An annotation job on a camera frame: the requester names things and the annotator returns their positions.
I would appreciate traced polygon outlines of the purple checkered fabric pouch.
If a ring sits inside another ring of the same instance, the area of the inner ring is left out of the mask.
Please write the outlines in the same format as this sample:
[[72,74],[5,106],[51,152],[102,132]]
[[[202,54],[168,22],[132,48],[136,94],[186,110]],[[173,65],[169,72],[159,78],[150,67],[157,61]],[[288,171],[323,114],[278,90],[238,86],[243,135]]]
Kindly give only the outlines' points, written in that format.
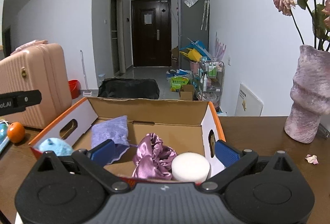
[[116,146],[115,157],[112,161],[113,163],[118,161],[130,148],[130,144],[128,142],[127,116],[120,116],[92,126],[92,148],[108,139],[111,139]]

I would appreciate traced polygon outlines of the blue fluffy monster plush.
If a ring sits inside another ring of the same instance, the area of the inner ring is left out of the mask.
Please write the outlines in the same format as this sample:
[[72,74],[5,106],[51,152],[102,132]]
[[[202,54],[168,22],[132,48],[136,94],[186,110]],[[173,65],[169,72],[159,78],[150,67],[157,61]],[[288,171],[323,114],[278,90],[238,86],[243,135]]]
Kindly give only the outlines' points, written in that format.
[[55,137],[44,140],[37,149],[40,152],[53,151],[56,156],[70,156],[73,148],[62,139]]

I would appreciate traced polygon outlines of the purple satin scrunchie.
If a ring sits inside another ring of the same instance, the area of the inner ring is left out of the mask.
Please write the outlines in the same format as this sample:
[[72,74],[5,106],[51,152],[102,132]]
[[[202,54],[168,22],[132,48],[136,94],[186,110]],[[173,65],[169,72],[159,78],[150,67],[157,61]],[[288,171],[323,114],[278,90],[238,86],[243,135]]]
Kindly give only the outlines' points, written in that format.
[[175,150],[163,143],[155,133],[147,133],[137,146],[133,157],[132,177],[139,179],[171,180]]

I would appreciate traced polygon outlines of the orange fruit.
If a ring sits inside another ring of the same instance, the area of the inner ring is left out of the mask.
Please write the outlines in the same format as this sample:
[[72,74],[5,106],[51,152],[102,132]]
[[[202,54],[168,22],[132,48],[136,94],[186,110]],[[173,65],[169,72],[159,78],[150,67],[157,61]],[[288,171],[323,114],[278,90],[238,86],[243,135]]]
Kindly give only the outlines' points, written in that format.
[[14,143],[20,143],[25,138],[25,128],[19,122],[13,122],[8,126],[7,137]]

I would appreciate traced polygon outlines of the blue tissue pack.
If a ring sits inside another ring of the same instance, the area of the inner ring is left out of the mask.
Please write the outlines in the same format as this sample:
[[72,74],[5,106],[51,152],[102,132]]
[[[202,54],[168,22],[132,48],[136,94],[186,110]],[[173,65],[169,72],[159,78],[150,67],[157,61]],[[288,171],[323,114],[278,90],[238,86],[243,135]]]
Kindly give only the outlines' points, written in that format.
[[0,153],[6,148],[9,143],[7,136],[9,124],[6,120],[0,120]]

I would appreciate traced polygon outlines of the pink ribbed suitcase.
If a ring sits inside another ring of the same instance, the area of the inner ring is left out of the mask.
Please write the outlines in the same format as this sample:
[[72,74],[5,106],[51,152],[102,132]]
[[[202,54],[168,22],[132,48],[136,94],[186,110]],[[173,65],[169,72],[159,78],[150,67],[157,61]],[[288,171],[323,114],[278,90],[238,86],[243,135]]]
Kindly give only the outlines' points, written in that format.
[[1,93],[41,93],[40,104],[5,116],[9,122],[43,129],[72,105],[64,52],[59,44],[32,41],[1,60]]

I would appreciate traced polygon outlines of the red cardboard box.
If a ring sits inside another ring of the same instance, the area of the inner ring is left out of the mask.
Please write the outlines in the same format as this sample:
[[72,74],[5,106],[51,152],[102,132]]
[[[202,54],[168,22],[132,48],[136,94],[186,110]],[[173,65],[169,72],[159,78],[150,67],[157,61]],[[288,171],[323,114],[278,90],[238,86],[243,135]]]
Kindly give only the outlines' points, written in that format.
[[137,145],[148,133],[155,133],[176,153],[195,152],[210,163],[209,176],[224,165],[214,154],[214,144],[224,140],[224,132],[214,105],[207,101],[83,98],[67,109],[29,143],[36,158],[38,146],[46,139],[64,139],[75,150],[92,148],[92,126],[126,116],[128,140]]

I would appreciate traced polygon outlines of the red bucket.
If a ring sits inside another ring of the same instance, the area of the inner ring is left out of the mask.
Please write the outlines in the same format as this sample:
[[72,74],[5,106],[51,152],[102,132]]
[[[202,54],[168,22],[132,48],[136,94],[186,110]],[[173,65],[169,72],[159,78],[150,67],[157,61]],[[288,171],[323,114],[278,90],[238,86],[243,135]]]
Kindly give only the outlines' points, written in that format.
[[72,99],[78,98],[80,95],[80,82],[74,79],[70,80],[68,83]]

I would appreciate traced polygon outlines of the black bag on floor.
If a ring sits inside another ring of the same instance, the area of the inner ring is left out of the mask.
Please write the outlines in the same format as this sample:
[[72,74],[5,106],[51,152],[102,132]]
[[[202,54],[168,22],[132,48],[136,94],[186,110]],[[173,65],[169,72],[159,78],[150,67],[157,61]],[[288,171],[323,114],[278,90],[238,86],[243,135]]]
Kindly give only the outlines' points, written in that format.
[[160,90],[154,79],[105,79],[99,89],[102,98],[159,99]]

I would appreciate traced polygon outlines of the small brown cardboard box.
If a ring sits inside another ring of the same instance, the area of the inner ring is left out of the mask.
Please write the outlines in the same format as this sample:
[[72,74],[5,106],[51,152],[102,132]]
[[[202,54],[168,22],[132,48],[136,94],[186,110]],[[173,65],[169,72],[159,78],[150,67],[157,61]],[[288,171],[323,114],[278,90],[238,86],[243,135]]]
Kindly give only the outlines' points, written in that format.
[[195,87],[192,84],[182,85],[179,91],[180,100],[193,101]]

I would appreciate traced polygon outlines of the green snack bag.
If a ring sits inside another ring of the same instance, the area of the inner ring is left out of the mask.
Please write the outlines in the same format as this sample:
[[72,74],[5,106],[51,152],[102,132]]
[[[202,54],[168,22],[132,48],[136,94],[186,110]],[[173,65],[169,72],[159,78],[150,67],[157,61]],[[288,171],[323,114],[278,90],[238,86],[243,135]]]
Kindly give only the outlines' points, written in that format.
[[170,90],[172,92],[179,92],[183,85],[188,85],[190,79],[183,76],[174,76],[170,78]]

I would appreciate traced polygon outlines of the purple textured vase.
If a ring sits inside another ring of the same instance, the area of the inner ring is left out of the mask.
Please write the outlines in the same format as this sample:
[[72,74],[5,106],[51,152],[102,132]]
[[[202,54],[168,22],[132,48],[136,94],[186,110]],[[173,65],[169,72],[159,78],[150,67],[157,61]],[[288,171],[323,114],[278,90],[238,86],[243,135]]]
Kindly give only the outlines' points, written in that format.
[[293,104],[284,131],[293,140],[309,144],[317,134],[321,116],[329,114],[329,52],[300,46],[292,82]]

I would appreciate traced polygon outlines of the dark entrance door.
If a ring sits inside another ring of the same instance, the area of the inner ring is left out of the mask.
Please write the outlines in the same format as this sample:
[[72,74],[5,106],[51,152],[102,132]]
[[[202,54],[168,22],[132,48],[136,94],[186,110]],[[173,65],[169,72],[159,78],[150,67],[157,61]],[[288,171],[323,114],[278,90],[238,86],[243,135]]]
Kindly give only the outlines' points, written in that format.
[[133,66],[171,66],[171,0],[131,1]]

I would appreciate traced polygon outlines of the dried pink roses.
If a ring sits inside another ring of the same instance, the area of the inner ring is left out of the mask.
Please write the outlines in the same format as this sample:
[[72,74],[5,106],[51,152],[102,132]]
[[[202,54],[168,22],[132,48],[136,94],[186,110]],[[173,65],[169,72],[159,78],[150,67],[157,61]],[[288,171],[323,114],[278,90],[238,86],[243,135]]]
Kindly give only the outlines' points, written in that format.
[[305,41],[293,10],[299,7],[308,11],[312,21],[313,47],[329,52],[329,0],[273,0],[273,4],[279,13],[292,18],[303,44]]

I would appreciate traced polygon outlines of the white board against wall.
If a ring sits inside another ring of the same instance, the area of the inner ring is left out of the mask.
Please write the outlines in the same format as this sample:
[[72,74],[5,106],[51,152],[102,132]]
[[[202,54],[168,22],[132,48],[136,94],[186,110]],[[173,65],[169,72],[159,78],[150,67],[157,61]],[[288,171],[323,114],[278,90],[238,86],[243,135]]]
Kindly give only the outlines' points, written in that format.
[[263,110],[263,102],[244,84],[240,84],[234,116],[259,117]]

